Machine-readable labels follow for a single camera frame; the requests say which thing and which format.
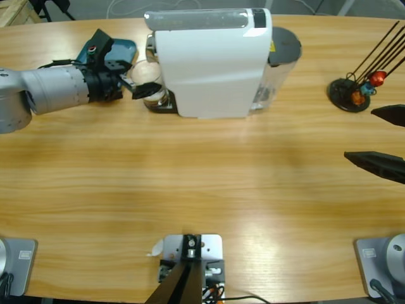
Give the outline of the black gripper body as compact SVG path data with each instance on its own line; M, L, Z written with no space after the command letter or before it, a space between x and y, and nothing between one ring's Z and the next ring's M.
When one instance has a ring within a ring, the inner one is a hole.
M135 84L127 77L127 73L111 73L105 65L83 65L80 71L87 84L89 102L107 103L123 97L122 87L130 92L135 89Z

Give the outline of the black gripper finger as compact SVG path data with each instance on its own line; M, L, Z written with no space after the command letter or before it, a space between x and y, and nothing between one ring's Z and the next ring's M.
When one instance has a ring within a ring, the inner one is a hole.
M355 166L383 179L404 183L404 159L376 151L344 152Z
M380 108L375 108L371 110L371 114L377 116L393 125L404 127L404 105L403 104L394 104L383 106Z
M155 82L147 82L142 85L135 86L132 91L132 99L143 99L153 94L156 94L162 89L162 85Z
M132 68L125 60L106 60L104 65L111 73L127 73Z

